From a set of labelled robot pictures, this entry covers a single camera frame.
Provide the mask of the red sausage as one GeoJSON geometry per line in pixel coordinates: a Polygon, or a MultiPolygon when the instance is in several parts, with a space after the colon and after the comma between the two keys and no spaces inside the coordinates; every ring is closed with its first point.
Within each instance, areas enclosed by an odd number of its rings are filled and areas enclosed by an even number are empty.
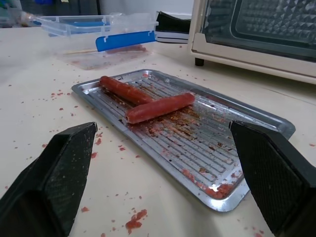
{"type": "Polygon", "coordinates": [[[193,104],[194,101],[195,96],[191,93],[164,97],[128,110],[125,118],[128,123],[136,124],[177,111],[193,104]]]}
{"type": "Polygon", "coordinates": [[[142,90],[129,84],[122,83],[108,76],[100,77],[100,84],[108,91],[122,97],[134,105],[143,105],[153,102],[154,99],[142,90]]]}

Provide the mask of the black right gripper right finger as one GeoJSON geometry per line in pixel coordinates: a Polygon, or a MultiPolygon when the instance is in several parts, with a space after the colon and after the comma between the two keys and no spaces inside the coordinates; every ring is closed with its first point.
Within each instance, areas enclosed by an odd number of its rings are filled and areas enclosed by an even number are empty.
{"type": "Polygon", "coordinates": [[[275,237],[316,237],[316,167],[279,132],[230,124],[244,178],[275,237]]]}

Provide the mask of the clear plastic storage box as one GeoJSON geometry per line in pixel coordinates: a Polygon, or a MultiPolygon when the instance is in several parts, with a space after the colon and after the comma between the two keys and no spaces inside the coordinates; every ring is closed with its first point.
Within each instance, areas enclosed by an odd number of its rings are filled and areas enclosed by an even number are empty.
{"type": "Polygon", "coordinates": [[[149,54],[158,21],[149,13],[42,16],[48,49],[58,59],[84,70],[109,67],[149,54]]]}

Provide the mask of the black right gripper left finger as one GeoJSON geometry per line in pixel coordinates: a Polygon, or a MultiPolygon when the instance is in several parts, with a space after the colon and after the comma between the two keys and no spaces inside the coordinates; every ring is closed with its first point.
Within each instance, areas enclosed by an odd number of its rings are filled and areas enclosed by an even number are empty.
{"type": "Polygon", "coordinates": [[[0,237],[68,237],[86,186],[97,124],[55,134],[0,198],[0,237]]]}

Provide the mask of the clear plastic box lid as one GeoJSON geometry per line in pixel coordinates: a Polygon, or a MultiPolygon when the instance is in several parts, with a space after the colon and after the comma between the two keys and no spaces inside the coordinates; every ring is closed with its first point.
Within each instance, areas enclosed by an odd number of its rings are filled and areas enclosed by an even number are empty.
{"type": "Polygon", "coordinates": [[[78,34],[99,34],[101,36],[133,32],[154,31],[158,26],[149,13],[122,13],[110,15],[41,16],[36,21],[51,37],[71,37],[78,34]]]}

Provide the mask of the blue box latch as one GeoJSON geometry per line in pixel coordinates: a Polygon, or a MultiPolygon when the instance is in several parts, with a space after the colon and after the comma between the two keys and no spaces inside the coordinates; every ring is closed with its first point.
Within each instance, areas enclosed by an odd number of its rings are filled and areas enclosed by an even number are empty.
{"type": "Polygon", "coordinates": [[[142,31],[98,37],[95,44],[98,52],[102,52],[154,41],[156,41],[155,31],[142,31]]]}

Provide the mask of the thin wooden stick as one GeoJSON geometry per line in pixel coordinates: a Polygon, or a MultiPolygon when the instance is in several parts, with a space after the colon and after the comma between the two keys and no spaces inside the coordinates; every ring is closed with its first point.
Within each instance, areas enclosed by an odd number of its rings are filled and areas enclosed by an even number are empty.
{"type": "Polygon", "coordinates": [[[72,54],[83,54],[83,53],[94,53],[98,52],[98,50],[95,49],[86,49],[86,50],[77,50],[77,51],[67,51],[64,54],[66,55],[72,55],[72,54]]]}

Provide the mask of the cream toaster oven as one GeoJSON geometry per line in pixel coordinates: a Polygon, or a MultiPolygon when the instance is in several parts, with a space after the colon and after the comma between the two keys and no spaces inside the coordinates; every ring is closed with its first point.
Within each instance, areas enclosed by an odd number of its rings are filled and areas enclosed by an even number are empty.
{"type": "Polygon", "coordinates": [[[194,0],[189,52],[316,84],[316,0],[194,0]]]}

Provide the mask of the ribbed metal baking tray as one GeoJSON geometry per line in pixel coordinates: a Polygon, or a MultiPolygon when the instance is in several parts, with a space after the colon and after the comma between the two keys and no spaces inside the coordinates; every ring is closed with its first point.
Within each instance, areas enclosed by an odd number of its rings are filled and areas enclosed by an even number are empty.
{"type": "Polygon", "coordinates": [[[160,71],[142,69],[115,78],[154,99],[186,92],[195,96],[191,106],[156,119],[129,124],[125,112],[132,105],[106,91],[97,79],[72,87],[76,95],[114,128],[215,211],[232,211],[249,192],[229,130],[230,122],[239,120],[263,126],[281,133],[286,139],[296,130],[284,118],[160,71]]]}

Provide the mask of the black and white box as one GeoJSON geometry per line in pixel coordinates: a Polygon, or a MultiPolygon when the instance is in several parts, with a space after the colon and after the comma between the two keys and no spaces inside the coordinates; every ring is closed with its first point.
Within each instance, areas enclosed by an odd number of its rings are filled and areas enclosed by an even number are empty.
{"type": "Polygon", "coordinates": [[[155,32],[158,42],[187,44],[189,40],[190,19],[182,19],[165,12],[157,12],[155,32]]]}

